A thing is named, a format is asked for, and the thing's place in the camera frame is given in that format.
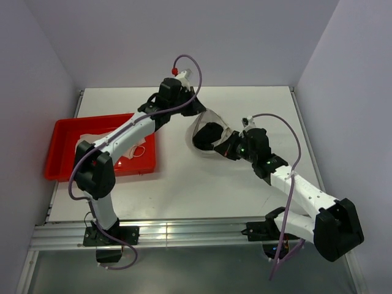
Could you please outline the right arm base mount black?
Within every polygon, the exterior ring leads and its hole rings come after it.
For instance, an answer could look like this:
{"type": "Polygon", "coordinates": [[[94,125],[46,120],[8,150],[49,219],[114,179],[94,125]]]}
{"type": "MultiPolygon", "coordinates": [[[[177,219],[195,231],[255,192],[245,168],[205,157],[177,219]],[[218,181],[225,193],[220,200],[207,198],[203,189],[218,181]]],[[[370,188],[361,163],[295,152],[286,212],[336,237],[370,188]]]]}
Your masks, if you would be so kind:
{"type": "Polygon", "coordinates": [[[268,258],[274,258],[279,243],[280,231],[272,220],[247,222],[246,228],[241,231],[241,234],[247,236],[249,242],[261,241],[264,243],[265,241],[276,241],[274,244],[263,245],[265,255],[268,258]]]}

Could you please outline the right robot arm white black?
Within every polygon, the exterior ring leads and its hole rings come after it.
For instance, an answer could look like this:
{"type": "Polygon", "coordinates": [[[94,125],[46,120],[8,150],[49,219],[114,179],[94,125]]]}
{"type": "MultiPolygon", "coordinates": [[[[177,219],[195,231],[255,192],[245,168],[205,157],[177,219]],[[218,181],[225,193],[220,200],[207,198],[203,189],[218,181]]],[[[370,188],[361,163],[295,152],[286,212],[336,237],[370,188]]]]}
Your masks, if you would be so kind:
{"type": "Polygon", "coordinates": [[[294,173],[283,158],[272,153],[265,129],[234,131],[214,151],[230,160],[250,162],[260,179],[286,194],[307,213],[302,216],[284,207],[276,208],[256,228],[242,231],[250,241],[278,239],[286,233],[310,241],[329,262],[364,242],[353,202],[347,198],[338,200],[294,173]]]}

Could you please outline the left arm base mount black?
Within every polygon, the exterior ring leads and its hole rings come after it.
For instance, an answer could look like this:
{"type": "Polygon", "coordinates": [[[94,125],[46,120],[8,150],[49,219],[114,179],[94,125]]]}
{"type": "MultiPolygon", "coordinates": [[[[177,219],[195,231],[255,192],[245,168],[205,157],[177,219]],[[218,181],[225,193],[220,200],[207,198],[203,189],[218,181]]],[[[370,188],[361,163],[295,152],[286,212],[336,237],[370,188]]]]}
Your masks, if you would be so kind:
{"type": "Polygon", "coordinates": [[[102,267],[111,270],[121,270],[134,265],[138,259],[138,253],[134,248],[138,244],[140,227],[119,226],[102,233],[94,224],[86,227],[83,238],[83,247],[96,248],[96,261],[102,267]],[[134,253],[133,260],[128,265],[115,266],[123,257],[125,248],[134,253]]]}

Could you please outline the pink bra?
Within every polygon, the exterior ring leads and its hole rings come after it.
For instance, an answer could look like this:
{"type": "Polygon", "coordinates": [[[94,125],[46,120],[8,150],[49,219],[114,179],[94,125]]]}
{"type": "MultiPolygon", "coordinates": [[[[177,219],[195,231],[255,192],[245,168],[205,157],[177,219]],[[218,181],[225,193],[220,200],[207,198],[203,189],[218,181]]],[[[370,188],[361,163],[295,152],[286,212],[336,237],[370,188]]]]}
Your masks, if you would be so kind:
{"type": "MultiPolygon", "coordinates": [[[[100,140],[106,135],[108,135],[108,132],[103,134],[82,134],[75,144],[75,149],[77,148],[78,144],[81,143],[82,141],[92,143],[96,140],[100,140]]],[[[146,143],[145,139],[140,140],[136,145],[131,146],[122,156],[127,159],[141,157],[142,155],[144,155],[146,151],[145,143],[146,143]]]]}

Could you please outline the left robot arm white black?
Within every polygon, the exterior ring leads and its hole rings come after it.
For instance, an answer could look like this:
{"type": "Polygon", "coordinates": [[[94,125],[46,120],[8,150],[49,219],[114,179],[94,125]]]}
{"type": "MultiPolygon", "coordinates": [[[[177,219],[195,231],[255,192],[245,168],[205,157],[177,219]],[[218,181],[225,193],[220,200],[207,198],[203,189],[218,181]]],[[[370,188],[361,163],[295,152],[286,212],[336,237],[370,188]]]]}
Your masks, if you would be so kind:
{"type": "Polygon", "coordinates": [[[171,116],[199,114],[204,106],[197,99],[198,92],[186,78],[165,78],[158,92],[128,121],[94,143],[82,141],[77,146],[69,183],[76,183],[84,192],[82,198],[89,203],[97,237],[104,244],[113,244],[119,237],[119,219],[111,200],[116,183],[115,163],[131,146],[168,123],[171,116]]]}

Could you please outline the black bra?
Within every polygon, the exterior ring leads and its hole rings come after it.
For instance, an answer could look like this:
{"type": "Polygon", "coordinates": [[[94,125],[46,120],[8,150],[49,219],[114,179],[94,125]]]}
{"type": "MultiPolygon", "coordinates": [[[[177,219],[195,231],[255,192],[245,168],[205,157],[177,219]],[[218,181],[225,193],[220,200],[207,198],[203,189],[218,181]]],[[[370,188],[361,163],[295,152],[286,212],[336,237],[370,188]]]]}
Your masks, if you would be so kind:
{"type": "Polygon", "coordinates": [[[206,123],[192,137],[193,145],[201,151],[212,151],[213,143],[221,139],[224,128],[216,122],[206,123]]]}

